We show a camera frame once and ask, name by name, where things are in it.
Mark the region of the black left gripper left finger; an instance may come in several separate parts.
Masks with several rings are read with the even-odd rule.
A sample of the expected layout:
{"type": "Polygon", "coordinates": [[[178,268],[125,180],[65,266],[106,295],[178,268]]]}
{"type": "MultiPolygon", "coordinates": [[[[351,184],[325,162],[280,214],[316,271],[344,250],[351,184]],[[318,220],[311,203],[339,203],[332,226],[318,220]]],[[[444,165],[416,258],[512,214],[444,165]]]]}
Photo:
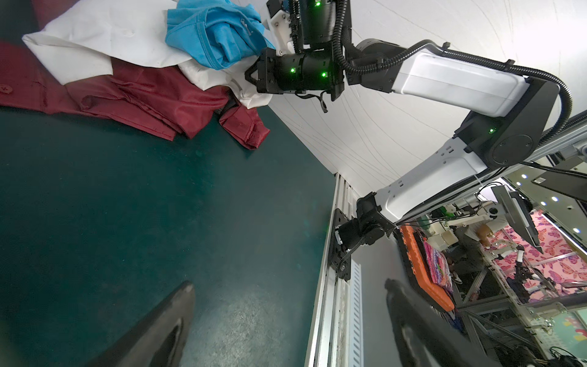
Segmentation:
{"type": "Polygon", "coordinates": [[[185,281],[88,366],[178,366],[194,317],[194,285],[185,281]]]}

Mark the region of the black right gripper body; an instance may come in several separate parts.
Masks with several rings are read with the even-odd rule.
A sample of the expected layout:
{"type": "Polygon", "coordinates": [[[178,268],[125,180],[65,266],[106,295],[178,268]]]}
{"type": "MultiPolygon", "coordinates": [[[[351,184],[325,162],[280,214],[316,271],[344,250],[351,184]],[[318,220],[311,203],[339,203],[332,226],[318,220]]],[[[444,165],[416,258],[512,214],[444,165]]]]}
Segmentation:
{"type": "Polygon", "coordinates": [[[266,48],[245,72],[245,78],[259,93],[327,93],[337,100],[345,89],[344,73],[330,49],[305,50],[279,56],[266,48]]]}

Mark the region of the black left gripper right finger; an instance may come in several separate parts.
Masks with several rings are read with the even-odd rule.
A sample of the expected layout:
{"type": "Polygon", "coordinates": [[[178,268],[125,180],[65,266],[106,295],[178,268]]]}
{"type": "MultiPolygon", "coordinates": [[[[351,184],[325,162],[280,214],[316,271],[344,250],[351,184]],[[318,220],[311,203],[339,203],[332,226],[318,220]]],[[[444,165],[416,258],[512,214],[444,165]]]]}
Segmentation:
{"type": "Polygon", "coordinates": [[[403,366],[498,366],[438,317],[411,287],[388,279],[386,304],[403,366]]]}

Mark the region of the white shirt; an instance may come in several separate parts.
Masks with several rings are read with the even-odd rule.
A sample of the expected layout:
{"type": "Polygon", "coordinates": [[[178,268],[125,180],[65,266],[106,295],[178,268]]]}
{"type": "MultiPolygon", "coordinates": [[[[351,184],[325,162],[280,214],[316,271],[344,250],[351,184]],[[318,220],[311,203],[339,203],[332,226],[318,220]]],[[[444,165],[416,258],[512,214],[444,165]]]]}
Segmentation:
{"type": "Polygon", "coordinates": [[[78,1],[41,31],[24,35],[29,50],[62,85],[113,74],[113,59],[142,67],[179,67],[202,90],[226,86],[245,107],[266,106],[268,94],[246,81],[248,57],[224,70],[203,66],[164,41],[176,1],[78,1]]]}

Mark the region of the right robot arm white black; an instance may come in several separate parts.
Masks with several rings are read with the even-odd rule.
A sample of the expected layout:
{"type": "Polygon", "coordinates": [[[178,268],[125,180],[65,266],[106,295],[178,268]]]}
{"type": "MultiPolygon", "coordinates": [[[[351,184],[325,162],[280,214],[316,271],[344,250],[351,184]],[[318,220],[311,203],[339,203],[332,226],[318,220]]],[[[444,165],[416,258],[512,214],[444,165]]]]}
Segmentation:
{"type": "Polygon", "coordinates": [[[356,215],[334,226],[329,265],[349,280],[353,253],[390,235],[475,180],[526,161],[567,125],[569,88],[542,70],[453,50],[431,40],[402,47],[378,39],[352,41],[347,1],[270,1],[288,26],[284,54],[266,48],[246,70],[260,93],[338,99],[346,86],[416,96],[468,110],[453,136],[417,167],[357,200],[356,215]]]}

